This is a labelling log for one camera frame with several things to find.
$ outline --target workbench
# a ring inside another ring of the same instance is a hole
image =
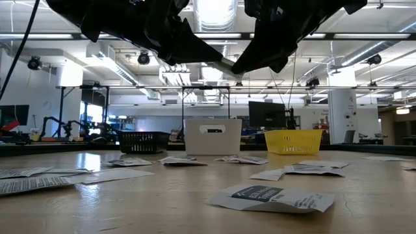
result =
[[[156,161],[185,155],[170,151],[141,155]],[[213,161],[208,166],[166,167],[160,163],[130,169],[155,175],[96,185],[37,190],[0,197],[0,227],[8,233],[415,233],[416,162],[362,159],[371,153],[322,151],[316,156],[279,156],[265,151],[241,155],[267,157],[261,166]],[[46,167],[100,170],[101,161],[131,157],[119,151],[80,151],[0,158],[0,168]],[[280,181],[248,179],[303,160],[343,161],[345,177],[285,175]],[[283,214],[236,211],[207,205],[221,189],[266,185],[335,194],[325,213]]]

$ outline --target black plastic basket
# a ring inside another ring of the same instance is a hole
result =
[[[152,154],[161,153],[168,148],[169,133],[121,131],[117,133],[123,153]]]

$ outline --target yellow basket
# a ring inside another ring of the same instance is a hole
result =
[[[265,133],[267,150],[280,155],[314,155],[322,130],[276,130]]]

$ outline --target wooden table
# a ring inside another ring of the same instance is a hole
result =
[[[121,155],[91,151],[5,157],[0,158],[0,168],[98,170],[100,161]],[[2,197],[0,233],[416,233],[416,172],[400,167],[408,162],[370,161],[361,159],[370,154],[343,151],[322,151],[319,156],[241,155],[264,156],[270,162],[254,166],[199,157],[209,166],[170,168],[156,163],[133,168],[155,173],[152,176]],[[285,175],[278,182],[248,179],[263,170],[319,159],[351,165],[341,170],[345,178]],[[235,211],[206,204],[219,190],[241,183],[328,192],[336,194],[336,199],[325,213],[307,215]]]

